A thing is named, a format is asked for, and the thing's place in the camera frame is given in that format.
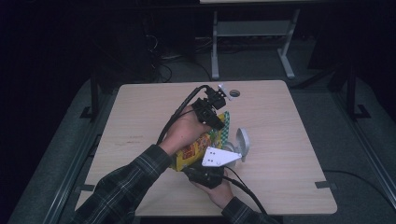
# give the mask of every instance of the metal frame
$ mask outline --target metal frame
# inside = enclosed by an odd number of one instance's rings
[[[94,122],[99,114],[99,89],[96,82],[96,74],[91,73],[91,106],[86,106],[79,116],[81,119],[91,119]]]
[[[213,18],[212,79],[219,79],[218,36],[284,35],[285,44],[278,49],[278,56],[289,79],[295,78],[287,53],[297,24],[300,9],[295,9],[291,21],[219,21],[218,12]]]
[[[367,139],[364,131],[361,129],[359,123],[350,117],[348,111],[344,109],[344,102],[339,92],[335,92],[332,94],[332,98],[334,99],[337,106],[340,108],[347,124],[353,133],[357,136],[358,140],[361,143],[361,146],[367,156],[367,159],[370,165],[373,168],[373,171],[381,184],[383,190],[388,195],[390,202],[393,205],[393,208],[396,209],[396,184],[393,179],[389,175],[387,169],[384,167],[382,161],[379,159],[378,155],[375,153],[375,149],[370,144],[370,141]]]
[[[87,156],[89,156],[92,142],[95,142],[97,134],[102,133],[105,128],[106,123],[103,122],[103,120],[107,120],[109,115],[108,110],[109,108],[111,109],[110,97],[110,95],[103,95],[100,102],[103,109],[98,111],[95,122],[90,122],[87,132],[85,132],[84,136],[81,138],[78,145],[78,154],[73,158],[67,173],[64,176],[64,180],[55,194],[52,205],[50,206],[43,223],[58,223],[67,199],[73,190],[73,186],[77,180],[80,169],[84,165],[84,161]]]

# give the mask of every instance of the wire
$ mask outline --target wire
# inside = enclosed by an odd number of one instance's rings
[[[163,63],[160,63],[159,66],[162,66],[162,67],[166,68],[166,69],[169,71],[169,78],[167,78],[166,80],[163,80],[163,74],[160,72],[161,81],[162,81],[163,83],[169,82],[169,81],[171,80],[172,74],[173,74],[172,69],[171,69],[169,66],[166,66],[166,65],[163,64]]]
[[[177,111],[175,112],[174,115],[172,115],[172,117],[168,120],[168,122],[165,124],[165,127],[163,127],[163,130],[161,131],[160,136],[158,137],[157,140],[157,145],[159,145],[162,141],[163,138],[165,137],[165,134],[168,132],[169,128],[172,126],[173,123],[175,123],[176,120],[178,120],[178,118],[180,118],[180,114],[181,111],[183,111],[183,109],[187,106],[187,104],[192,100],[192,98],[194,98],[194,96],[196,94],[198,94],[198,92],[203,89],[206,88],[207,90],[211,89],[211,87],[209,87],[208,85],[202,85],[198,88],[195,88],[195,90],[193,90],[190,95],[186,98],[186,100],[184,100],[184,102],[180,105],[180,107],[177,109]]]
[[[240,182],[238,182],[234,179],[231,179],[228,176],[224,175],[222,178],[230,181],[232,184],[234,184],[235,186],[237,186],[238,188],[243,190],[246,194],[248,194],[251,197],[251,199],[253,199],[253,201],[257,204],[257,206],[259,206],[260,211],[263,214],[268,216],[267,212],[265,211],[264,207],[262,206],[262,203],[260,203],[259,199],[256,197],[256,195],[254,195],[254,193],[250,189],[246,188],[243,184],[241,184]]]
[[[374,184],[372,184],[371,182],[369,182],[368,180],[364,179],[363,177],[359,176],[359,175],[355,175],[353,173],[350,173],[348,171],[338,171],[338,170],[323,170],[324,173],[335,173],[335,174],[344,174],[344,175],[352,175],[356,178],[358,178],[359,180],[363,181],[364,183],[368,184],[370,187],[372,187],[373,189],[375,189],[376,192],[378,192],[382,198],[389,204],[389,206],[395,210],[395,207],[393,206],[392,202],[390,201],[390,199],[383,193],[381,192],[381,190],[379,190]]]
[[[200,53],[200,51],[203,51],[204,49],[209,49],[210,47],[212,47],[212,38],[204,37],[204,38],[201,38],[198,40],[203,40],[203,39],[207,39],[208,41],[206,41],[204,44],[202,44],[200,46],[195,47],[195,53]]]
[[[192,61],[188,61],[188,60],[175,61],[175,59],[170,59],[169,61],[171,61],[171,62],[165,61],[164,63],[193,63],[193,64],[195,64],[195,65],[200,66],[200,67],[204,70],[204,72],[206,73],[206,75],[208,76],[209,81],[212,81],[212,76],[210,76],[210,74],[209,74],[209,72],[206,70],[206,68],[205,68],[203,65],[201,65],[200,63],[192,62]]]
[[[162,56],[161,59],[172,61],[174,59],[178,59],[178,58],[181,58],[181,57],[182,57],[181,54],[176,54],[176,55],[172,55],[172,56]]]
[[[146,35],[146,37],[150,37],[155,40],[154,47],[152,47],[152,49],[148,49],[148,51],[153,52],[158,47],[159,41],[158,41],[157,37],[155,37],[154,35]]]
[[[238,43],[235,41],[235,39],[224,39],[223,44],[220,43],[221,41],[218,41],[218,52],[219,54],[235,54],[239,53],[241,51],[246,50],[244,47],[244,44]]]
[[[182,113],[181,115],[179,115],[179,117],[181,118],[181,117],[183,117],[184,115],[186,115],[186,114],[188,114],[188,113],[190,113],[190,112],[192,112],[192,111],[198,110],[198,109],[201,109],[201,107],[200,107],[200,108],[197,108],[197,109],[189,110],[189,111],[187,111],[187,112],[185,112],[185,113]]]
[[[224,167],[227,168],[227,169],[229,169],[229,170],[231,170],[231,171],[236,175],[236,177],[238,177],[239,181],[241,181],[241,183],[245,186],[245,188],[248,189],[248,186],[244,183],[244,181],[241,179],[241,177],[239,177],[239,175],[238,175],[233,169],[231,169],[231,168],[228,167],[228,166],[224,166]]]
[[[109,54],[107,51],[105,51],[100,45],[96,43],[91,38],[91,42],[99,49],[101,50],[109,59],[113,60],[116,64],[118,64],[121,68],[125,69],[126,71],[130,72],[132,75],[137,76],[139,78],[142,78],[143,80],[146,80],[146,77],[140,76],[136,71],[131,70],[131,68],[127,67],[125,64],[121,63],[119,60],[117,60],[113,55]]]

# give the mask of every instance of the finger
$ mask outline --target finger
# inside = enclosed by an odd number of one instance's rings
[[[207,125],[207,124],[203,124],[203,129],[204,129],[204,133],[207,133],[207,132],[209,132],[210,130],[212,130],[212,127],[210,127],[210,126]]]
[[[203,190],[204,192],[208,193],[210,191],[209,188],[205,187],[204,185],[198,184],[196,182],[190,181],[195,187],[197,187],[198,189]]]
[[[184,107],[184,109],[181,111],[181,114],[189,114],[190,112],[193,112],[193,108],[191,105],[187,105]]]

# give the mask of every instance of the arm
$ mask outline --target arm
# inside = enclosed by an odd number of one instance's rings
[[[185,111],[190,110],[190,106],[185,108]],[[200,123],[194,113],[179,118],[162,143],[149,147],[130,164],[102,178],[71,223],[132,222],[134,211],[149,188],[171,164],[170,156],[209,130],[210,127]]]
[[[231,191],[230,182],[227,180],[223,179],[221,184],[213,189],[209,189],[194,182],[191,183],[198,189],[206,192],[209,199],[222,209],[221,213],[233,224],[277,223],[269,216],[253,211],[237,197],[234,197],[233,192]]]

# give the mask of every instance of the metal stand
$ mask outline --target metal stand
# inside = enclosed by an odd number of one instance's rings
[[[333,76],[338,70],[342,67],[340,63],[336,64],[335,66],[332,66],[329,69],[326,69],[322,72],[317,73],[313,77],[307,79],[306,81],[297,84],[295,86],[290,86],[289,89],[304,89],[306,87],[309,87],[310,85],[316,83],[317,81],[321,80],[323,77],[326,76]]]
[[[347,91],[346,91],[346,111],[348,115],[353,119],[369,119],[371,116],[364,107],[364,105],[358,105],[360,113],[355,112],[355,91],[356,91],[356,71],[353,66],[350,66],[350,72],[347,79]]]
[[[291,21],[218,21],[218,12],[214,12],[213,19],[213,49],[212,49],[212,79],[219,79],[218,64],[218,36],[249,36],[249,35],[284,35],[286,42],[278,49],[279,59],[283,64],[288,78],[293,79],[287,53],[300,9],[295,9]]]

